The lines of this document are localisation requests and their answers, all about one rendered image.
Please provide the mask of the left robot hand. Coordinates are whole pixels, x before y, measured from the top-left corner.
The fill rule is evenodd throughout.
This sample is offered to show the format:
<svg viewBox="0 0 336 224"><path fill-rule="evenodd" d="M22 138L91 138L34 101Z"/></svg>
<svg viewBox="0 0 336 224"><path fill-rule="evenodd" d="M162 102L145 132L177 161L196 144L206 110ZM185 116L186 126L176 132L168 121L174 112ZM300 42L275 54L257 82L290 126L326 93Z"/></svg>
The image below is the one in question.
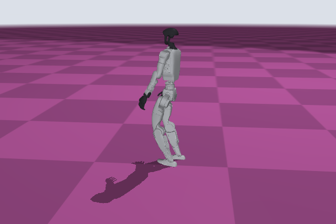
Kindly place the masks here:
<svg viewBox="0 0 336 224"><path fill-rule="evenodd" d="M149 92L147 95L144 93L143 96L139 99L139 107L143 110L144 109L144 105L146 104L146 100L147 98L149 98L151 95L151 92Z"/></svg>

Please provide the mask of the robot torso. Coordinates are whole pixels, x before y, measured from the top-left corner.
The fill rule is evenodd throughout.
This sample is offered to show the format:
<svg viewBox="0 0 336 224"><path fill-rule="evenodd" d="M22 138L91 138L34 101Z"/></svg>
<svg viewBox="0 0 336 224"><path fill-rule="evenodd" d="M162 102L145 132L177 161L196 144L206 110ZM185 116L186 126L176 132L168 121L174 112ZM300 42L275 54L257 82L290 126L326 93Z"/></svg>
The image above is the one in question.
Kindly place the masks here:
<svg viewBox="0 0 336 224"><path fill-rule="evenodd" d="M178 80L179 78L181 53L179 49L174 50L170 49L170 47L167 47L164 50L168 50L171 53L162 72L163 80L167 80L165 82L165 88L163 89L162 96L168 94L170 95L170 101L173 101L176 97L176 88L173 81Z"/></svg>

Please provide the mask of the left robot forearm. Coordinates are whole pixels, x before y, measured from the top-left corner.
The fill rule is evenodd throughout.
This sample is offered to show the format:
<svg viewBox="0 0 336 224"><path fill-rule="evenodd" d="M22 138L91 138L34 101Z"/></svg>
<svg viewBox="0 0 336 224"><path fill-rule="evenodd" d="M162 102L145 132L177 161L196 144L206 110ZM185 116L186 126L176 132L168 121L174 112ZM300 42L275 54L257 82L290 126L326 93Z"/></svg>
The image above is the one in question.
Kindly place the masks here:
<svg viewBox="0 0 336 224"><path fill-rule="evenodd" d="M158 81L156 80L156 77L157 77L157 72L154 71L152 73L152 77L151 77L151 81L149 83L149 85L147 86L147 89L145 90L145 94L147 95L149 92L151 92L152 94L152 91L154 90L155 88L155 85L158 83Z"/></svg>

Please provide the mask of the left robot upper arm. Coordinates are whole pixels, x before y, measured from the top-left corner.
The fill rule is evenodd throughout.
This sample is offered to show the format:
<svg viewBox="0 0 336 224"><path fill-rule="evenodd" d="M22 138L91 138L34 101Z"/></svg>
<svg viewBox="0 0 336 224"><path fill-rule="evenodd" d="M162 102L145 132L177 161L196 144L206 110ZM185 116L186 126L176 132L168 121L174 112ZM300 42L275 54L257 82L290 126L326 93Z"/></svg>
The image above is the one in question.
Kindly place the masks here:
<svg viewBox="0 0 336 224"><path fill-rule="evenodd" d="M162 77L162 72L163 72L163 69L165 67L165 63L166 61L169 59L170 57L170 51L168 50L163 50L160 52L159 54L159 60L158 60L158 63L157 63L157 77L156 79L159 79Z"/></svg>

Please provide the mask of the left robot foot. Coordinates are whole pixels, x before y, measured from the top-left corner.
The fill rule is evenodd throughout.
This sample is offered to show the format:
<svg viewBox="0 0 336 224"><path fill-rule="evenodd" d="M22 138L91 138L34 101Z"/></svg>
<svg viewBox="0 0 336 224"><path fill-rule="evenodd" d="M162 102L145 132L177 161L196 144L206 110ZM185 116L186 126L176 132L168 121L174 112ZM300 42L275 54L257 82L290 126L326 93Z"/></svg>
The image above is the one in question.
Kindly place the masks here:
<svg viewBox="0 0 336 224"><path fill-rule="evenodd" d="M169 160L169 159L168 159ZM167 159L157 159L157 162L166 166L172 166L172 167L176 167L177 166L177 162L173 161L169 162Z"/></svg>

